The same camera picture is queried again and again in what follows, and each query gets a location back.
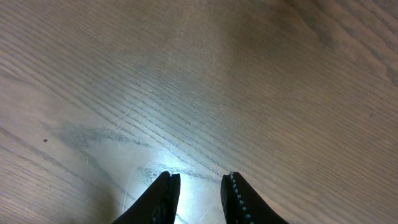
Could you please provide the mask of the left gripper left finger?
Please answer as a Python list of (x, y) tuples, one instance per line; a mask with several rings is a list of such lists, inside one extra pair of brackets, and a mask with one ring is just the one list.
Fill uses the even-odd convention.
[(162, 172), (112, 224), (174, 224), (180, 181), (180, 174)]

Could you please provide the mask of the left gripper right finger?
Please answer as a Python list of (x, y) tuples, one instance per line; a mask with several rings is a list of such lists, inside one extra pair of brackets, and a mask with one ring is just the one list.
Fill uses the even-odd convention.
[(268, 206), (239, 172), (223, 176), (220, 195), (227, 224), (289, 224)]

